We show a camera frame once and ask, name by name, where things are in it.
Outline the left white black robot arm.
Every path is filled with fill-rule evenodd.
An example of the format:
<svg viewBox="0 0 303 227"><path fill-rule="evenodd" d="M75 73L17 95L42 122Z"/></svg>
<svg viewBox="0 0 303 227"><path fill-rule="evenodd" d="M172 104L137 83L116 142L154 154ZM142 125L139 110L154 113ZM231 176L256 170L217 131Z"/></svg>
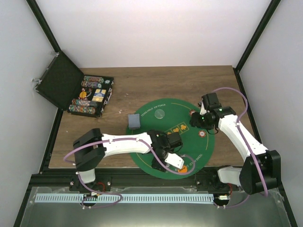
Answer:
<svg viewBox="0 0 303 227"><path fill-rule="evenodd" d="M149 130L135 135L116 136L101 133L94 128L74 141L73 148L84 148L74 154L76 170L81 180L80 185L86 191L92 191L96 185L95 168L101 160L108 156L139 153L156 154L152 160L152 168L164 170L163 166L181 169L184 160L175 153L175 149L182 147L179 133L166 134L158 130Z"/></svg>

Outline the orange big blind button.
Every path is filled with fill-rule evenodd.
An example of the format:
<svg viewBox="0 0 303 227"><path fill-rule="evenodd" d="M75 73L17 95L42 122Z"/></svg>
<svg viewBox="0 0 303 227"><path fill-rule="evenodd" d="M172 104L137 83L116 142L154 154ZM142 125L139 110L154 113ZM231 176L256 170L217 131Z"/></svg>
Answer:
<svg viewBox="0 0 303 227"><path fill-rule="evenodd" d="M181 169L178 170L178 172L181 174L187 173L187 166L183 166Z"/></svg>

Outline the clear dealer button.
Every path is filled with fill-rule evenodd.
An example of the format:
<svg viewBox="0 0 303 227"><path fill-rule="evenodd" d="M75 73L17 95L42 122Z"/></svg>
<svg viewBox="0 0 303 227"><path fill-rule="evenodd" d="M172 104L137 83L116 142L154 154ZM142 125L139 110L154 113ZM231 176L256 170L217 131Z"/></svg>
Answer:
<svg viewBox="0 0 303 227"><path fill-rule="evenodd" d="M162 119L162 118L164 118L164 116L165 116L165 111L162 110L162 109L157 109L157 110L154 112L154 116L155 116L155 118L157 118L157 119Z"/></svg>

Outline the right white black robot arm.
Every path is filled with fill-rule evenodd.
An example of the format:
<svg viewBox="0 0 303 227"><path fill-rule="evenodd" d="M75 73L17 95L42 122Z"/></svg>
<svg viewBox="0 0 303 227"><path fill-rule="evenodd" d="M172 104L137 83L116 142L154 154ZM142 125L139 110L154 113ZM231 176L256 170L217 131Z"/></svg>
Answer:
<svg viewBox="0 0 303 227"><path fill-rule="evenodd" d="M240 186L247 194L267 193L281 185L281 156L258 142L230 107L223 107L216 93L201 97L200 111L191 115L190 125L223 132L240 153L241 168L223 167L210 179L211 187L222 190L228 183Z"/></svg>

